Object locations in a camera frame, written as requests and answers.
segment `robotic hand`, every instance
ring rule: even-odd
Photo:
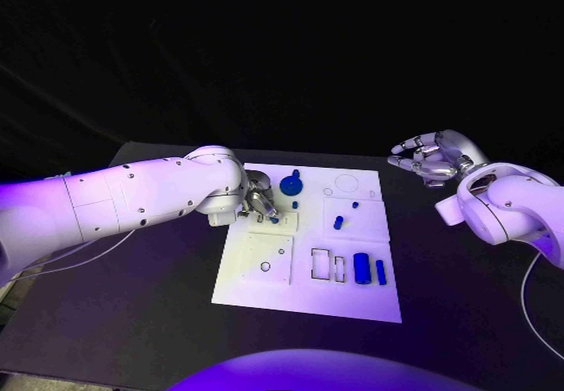
[[[550,262],[564,268],[564,189],[533,169],[491,163],[472,140],[445,130],[406,140],[393,153],[417,148],[415,159],[391,156],[389,162],[416,172],[428,187],[458,178],[458,194],[435,206],[449,226],[466,221],[490,244],[518,240],[531,244]]]
[[[230,149],[208,146],[185,158],[0,186],[0,287],[47,254],[185,216],[223,226],[260,213],[279,217],[270,178],[246,171]]]

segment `white cable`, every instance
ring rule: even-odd
[[[94,258],[89,259],[87,261],[83,261],[71,266],[67,266],[67,267],[61,267],[60,269],[53,269],[53,270],[47,270],[47,271],[42,271],[40,273],[34,273],[32,275],[25,275],[24,277],[18,277],[16,279],[12,279],[9,282],[14,282],[14,281],[19,281],[21,279],[29,279],[32,277],[37,277],[38,275],[45,275],[47,273],[54,273],[55,271],[63,271],[63,270],[68,270],[68,269],[73,269],[74,267],[77,266],[83,266],[84,264],[87,264],[89,262],[93,262],[96,259],[99,259],[100,257],[103,257],[125,241],[126,239],[132,236],[132,234],[136,232],[136,230],[133,230],[128,236],[102,253],[99,254]]]
[[[99,239],[91,240],[90,242],[86,242],[81,246],[78,246],[77,248],[74,248],[71,251],[67,251],[67,253],[61,254],[58,257],[50,258],[50,259],[48,259],[47,261],[44,261],[44,262],[34,263],[34,264],[29,265],[22,271],[35,269],[38,266],[44,266],[44,265],[47,265],[48,263],[58,261],[58,260],[63,259],[64,257],[68,257],[71,254],[76,254],[84,247],[89,247],[97,240],[99,240]]]
[[[526,315],[526,319],[527,319],[527,322],[529,322],[529,324],[530,324],[530,327],[531,327],[533,332],[536,333],[539,339],[540,339],[542,342],[546,344],[546,346],[553,350],[553,353],[564,360],[564,356],[556,351],[554,347],[549,344],[549,342],[544,340],[544,338],[543,338],[542,335],[539,334],[539,332],[537,332],[537,330],[536,330],[536,327],[533,326],[530,316],[529,316],[529,314],[527,314],[527,306],[526,306],[526,285],[527,285],[527,279],[530,278],[530,274],[531,274],[531,271],[533,271],[533,266],[536,266],[537,259],[539,259],[540,256],[542,256],[542,253],[537,254],[536,259],[534,259],[533,262],[531,262],[530,269],[527,270],[526,277],[524,277],[524,279],[523,279],[523,284],[521,284],[521,307],[523,307],[523,313],[524,313],[524,315]]]

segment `black curtain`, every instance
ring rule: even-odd
[[[3,1],[0,179],[128,141],[387,156],[465,133],[562,175],[562,18],[466,10]]]

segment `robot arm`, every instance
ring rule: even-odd
[[[564,189],[533,169],[488,161],[472,140],[454,130],[425,134],[393,148],[417,147],[415,159],[391,156],[389,162],[420,176],[428,187],[461,180],[458,194],[436,208],[449,225],[466,221],[490,244],[518,240],[531,244],[564,269]]]
[[[0,186],[0,287],[47,254],[194,210],[208,215],[213,226],[236,222],[243,203],[247,213],[278,217],[263,176],[259,186],[233,151],[211,146],[187,158]]]

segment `dark table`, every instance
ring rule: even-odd
[[[112,165],[195,147],[128,143]],[[133,389],[165,389],[214,363],[265,350],[334,349],[404,362],[485,389],[562,389],[564,362],[537,340],[521,304],[536,256],[449,227],[435,202],[455,192],[384,158],[236,150],[243,162],[380,172],[403,324],[211,303],[228,227],[207,216],[139,230],[102,259],[42,276],[0,335],[0,370]],[[125,237],[104,238],[61,264]],[[564,352],[564,270],[543,258],[529,287],[540,333]]]

